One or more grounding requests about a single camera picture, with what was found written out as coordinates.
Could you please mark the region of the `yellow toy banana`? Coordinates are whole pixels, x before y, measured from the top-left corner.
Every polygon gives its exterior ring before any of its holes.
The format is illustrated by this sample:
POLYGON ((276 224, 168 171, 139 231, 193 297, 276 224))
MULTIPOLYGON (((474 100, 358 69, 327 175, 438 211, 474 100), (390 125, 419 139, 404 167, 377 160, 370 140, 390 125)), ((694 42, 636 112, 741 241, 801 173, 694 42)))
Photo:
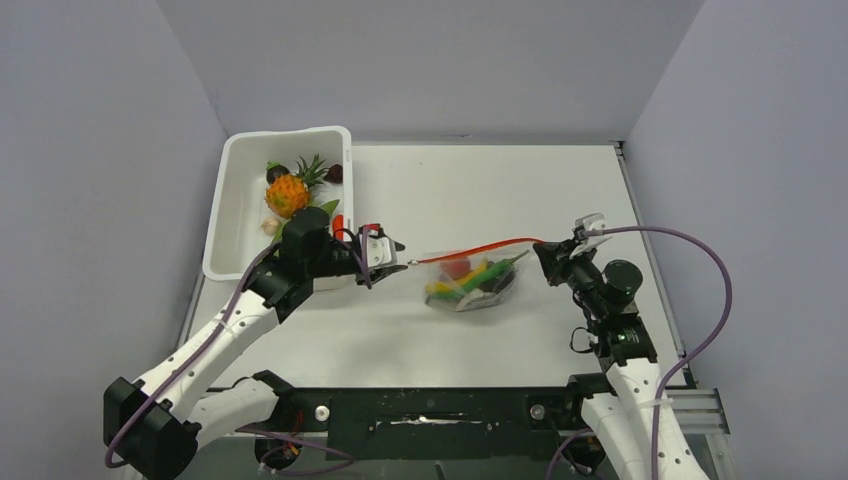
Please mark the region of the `yellow toy banana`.
POLYGON ((467 280, 468 277, 470 276, 470 274, 474 270, 477 270, 479 265, 482 262, 486 262, 486 260, 478 262, 475 266, 473 266, 472 262, 471 262, 471 267, 472 267, 471 272, 460 280, 451 280, 451 279, 444 277, 441 274, 441 271, 439 269, 439 264, 441 263, 440 262, 438 264, 438 273, 439 273, 438 279, 435 282, 429 283, 428 285, 425 286, 425 293, 428 294, 428 295, 442 294, 442 293, 447 294, 447 293, 454 293, 454 292, 459 293, 460 291, 462 291, 461 284, 463 283, 463 281, 467 280))

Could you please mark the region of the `orange toy peach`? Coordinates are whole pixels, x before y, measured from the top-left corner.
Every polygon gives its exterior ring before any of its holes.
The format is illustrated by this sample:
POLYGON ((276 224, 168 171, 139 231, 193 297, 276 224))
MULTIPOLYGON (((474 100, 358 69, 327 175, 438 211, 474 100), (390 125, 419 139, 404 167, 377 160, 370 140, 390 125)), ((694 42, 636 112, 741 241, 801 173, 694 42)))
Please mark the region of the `orange toy peach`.
POLYGON ((471 272, 472 267, 467 257, 461 257, 441 262, 439 269, 444 277, 451 280, 460 280, 471 272))

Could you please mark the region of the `clear zip top bag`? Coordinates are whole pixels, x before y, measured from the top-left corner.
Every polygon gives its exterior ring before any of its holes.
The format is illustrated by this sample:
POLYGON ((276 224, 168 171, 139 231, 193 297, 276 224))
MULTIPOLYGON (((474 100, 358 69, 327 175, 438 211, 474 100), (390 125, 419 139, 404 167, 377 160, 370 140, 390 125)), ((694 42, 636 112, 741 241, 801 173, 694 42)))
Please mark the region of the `clear zip top bag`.
POLYGON ((426 306, 465 313, 502 304, 516 289, 521 269, 540 241, 531 237, 500 240, 411 260, 426 275, 426 306))

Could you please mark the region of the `purple toy grape bunch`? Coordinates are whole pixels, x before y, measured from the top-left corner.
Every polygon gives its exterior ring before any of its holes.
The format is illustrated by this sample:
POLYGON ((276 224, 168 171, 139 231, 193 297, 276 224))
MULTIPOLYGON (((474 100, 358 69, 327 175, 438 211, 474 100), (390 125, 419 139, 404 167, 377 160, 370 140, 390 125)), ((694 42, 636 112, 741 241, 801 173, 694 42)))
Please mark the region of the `purple toy grape bunch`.
POLYGON ((509 266, 497 276, 480 283, 477 289, 484 293, 492 293, 495 295, 499 295, 514 283, 516 275, 516 267, 509 266))

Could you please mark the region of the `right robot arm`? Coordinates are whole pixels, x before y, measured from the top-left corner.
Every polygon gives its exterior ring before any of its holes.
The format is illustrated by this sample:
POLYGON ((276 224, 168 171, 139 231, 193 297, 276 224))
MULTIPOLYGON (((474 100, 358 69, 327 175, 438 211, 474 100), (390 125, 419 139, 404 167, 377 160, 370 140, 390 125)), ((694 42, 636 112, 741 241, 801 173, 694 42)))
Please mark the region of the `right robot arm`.
POLYGON ((601 368, 570 379, 579 389, 562 400, 566 420, 590 429, 621 479, 706 478, 661 385, 657 352, 635 302, 641 270, 626 260, 598 268, 586 241, 537 243, 533 250, 548 284, 571 290, 601 368))

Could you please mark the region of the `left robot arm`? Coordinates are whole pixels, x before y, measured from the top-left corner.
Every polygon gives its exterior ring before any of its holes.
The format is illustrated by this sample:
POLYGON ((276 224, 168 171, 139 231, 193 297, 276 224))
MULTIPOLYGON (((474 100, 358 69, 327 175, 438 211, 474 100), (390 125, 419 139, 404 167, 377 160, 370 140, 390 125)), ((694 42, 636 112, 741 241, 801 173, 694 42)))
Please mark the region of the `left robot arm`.
POLYGON ((406 268, 398 259, 404 245, 383 228, 364 225, 343 241, 329 227, 329 214, 319 207, 296 211, 212 320, 136 380, 119 377, 107 387, 107 467, 131 466, 147 479, 174 479, 209 443, 281 409, 292 388, 270 372, 224 392, 207 391, 313 294, 316 280, 352 275, 372 287, 406 268))

